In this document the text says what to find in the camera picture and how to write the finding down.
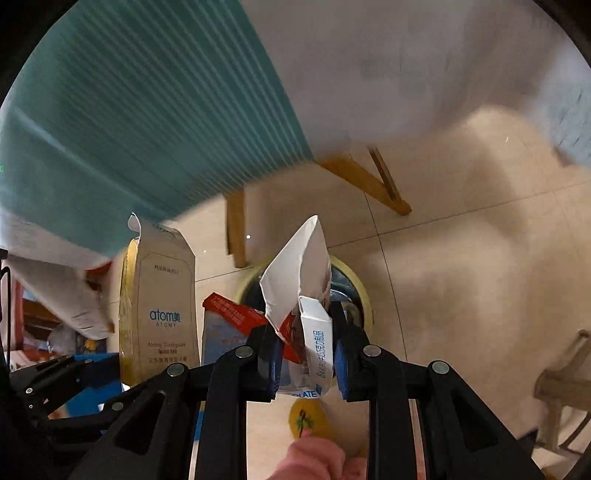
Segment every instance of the wooden chair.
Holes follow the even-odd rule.
[[[319,160],[320,167],[334,173],[351,185],[363,190],[399,215],[408,215],[410,205],[400,196],[388,167],[376,147],[368,147],[369,154],[378,168],[382,181],[374,177],[348,155],[335,155]],[[234,256],[234,266],[247,265],[245,246],[244,188],[225,194],[226,197],[226,246],[228,255]]]

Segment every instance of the white paper box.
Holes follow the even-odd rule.
[[[319,395],[328,392],[333,376],[332,319],[322,304],[300,296],[301,326],[306,343],[309,386]]]

